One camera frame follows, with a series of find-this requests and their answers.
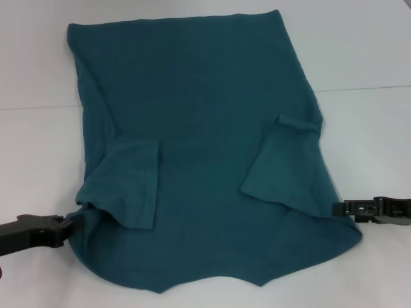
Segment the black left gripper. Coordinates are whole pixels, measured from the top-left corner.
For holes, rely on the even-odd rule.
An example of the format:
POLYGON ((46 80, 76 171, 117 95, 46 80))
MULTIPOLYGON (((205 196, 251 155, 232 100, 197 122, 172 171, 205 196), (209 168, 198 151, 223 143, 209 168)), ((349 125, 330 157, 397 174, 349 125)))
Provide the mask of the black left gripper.
POLYGON ((62 247, 81 229, 81 216, 20 215, 1 225, 1 256, 40 246, 62 247))

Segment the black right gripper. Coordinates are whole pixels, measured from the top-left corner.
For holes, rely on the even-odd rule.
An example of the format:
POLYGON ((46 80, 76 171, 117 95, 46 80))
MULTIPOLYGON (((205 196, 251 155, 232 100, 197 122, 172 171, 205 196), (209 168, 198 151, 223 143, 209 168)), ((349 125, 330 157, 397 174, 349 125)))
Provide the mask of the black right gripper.
POLYGON ((410 225, 410 199, 375 197, 372 200, 346 200, 334 203, 333 216, 353 216, 355 222, 410 225))

